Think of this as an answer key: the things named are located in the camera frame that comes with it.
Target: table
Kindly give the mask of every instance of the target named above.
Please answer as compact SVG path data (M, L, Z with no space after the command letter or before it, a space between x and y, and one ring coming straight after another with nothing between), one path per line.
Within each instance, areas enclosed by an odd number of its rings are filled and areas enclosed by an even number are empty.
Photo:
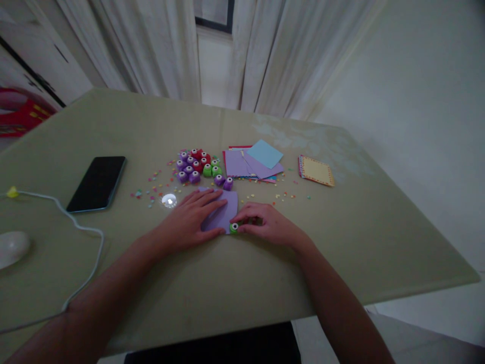
M148 177L173 191L172 166L182 148L222 156L229 145L263 138L284 153L277 186L236 180L239 199L276 202L305 230L362 304L477 282L476 272L396 184L342 128L163 98L94 89L0 155L0 191L53 195L66 206L91 160L128 162L112 206L77 215L107 237L99 272L168 213L148 197ZM297 157L330 164L336 186L298 177ZM210 185L210 180L203 181ZM180 197L195 187L181 187ZM281 200L283 193L288 197ZM0 325L59 311L88 276L99 239L76 230L51 201L1 199L0 233L26 231L33 249L0 270ZM139 350L314 314L291 251L245 236L223 236L162 261L109 343L106 354ZM0 337L0 361L39 326Z

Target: smartphone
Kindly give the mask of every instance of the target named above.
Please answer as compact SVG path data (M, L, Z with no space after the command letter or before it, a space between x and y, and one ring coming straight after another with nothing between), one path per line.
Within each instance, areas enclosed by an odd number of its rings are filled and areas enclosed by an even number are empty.
M103 210L114 197L125 157L96 157L69 202L67 212Z

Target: hand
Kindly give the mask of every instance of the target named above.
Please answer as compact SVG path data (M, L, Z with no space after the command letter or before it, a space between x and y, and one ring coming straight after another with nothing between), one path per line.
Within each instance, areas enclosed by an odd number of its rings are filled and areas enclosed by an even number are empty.
M263 219L261 226L245 223L246 220ZM237 229L238 233L259 236L270 243L297 248L299 244L311 242L303 230L279 213L273 206L249 202L244 205L231 223L243 221Z
M201 231L202 221L212 211L227 203L227 200L213 201L221 194L222 190L216 192L214 189L203 192L195 190L186 196L160 225L142 239L148 241L152 252L162 258L165 255L205 243L220 234L225 234L226 231L223 228Z

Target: computer mouse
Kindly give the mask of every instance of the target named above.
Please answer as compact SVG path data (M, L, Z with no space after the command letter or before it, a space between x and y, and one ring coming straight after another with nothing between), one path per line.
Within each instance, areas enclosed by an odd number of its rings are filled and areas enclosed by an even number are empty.
M30 248L29 236L24 232L0 235L0 269L19 261Z

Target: white curtain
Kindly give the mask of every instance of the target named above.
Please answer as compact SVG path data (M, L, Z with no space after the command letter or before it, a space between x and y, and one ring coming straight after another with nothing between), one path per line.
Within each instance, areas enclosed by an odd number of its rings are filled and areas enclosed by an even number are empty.
M227 107L307 119L382 2L236 0L233 37L239 50L233 51Z
M109 88L201 101L192 0L57 0Z

